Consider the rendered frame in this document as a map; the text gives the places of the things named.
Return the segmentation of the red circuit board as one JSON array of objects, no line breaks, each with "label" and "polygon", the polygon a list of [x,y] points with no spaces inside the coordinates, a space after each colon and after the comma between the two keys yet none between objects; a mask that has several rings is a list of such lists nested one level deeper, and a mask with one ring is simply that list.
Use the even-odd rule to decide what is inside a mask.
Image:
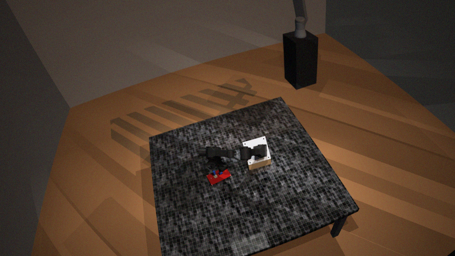
[{"label": "red circuit board", "polygon": [[215,183],[220,182],[230,176],[232,176],[232,175],[226,169],[223,172],[221,172],[220,170],[213,171],[212,173],[207,175],[207,178],[210,181],[211,185],[213,186]]}]

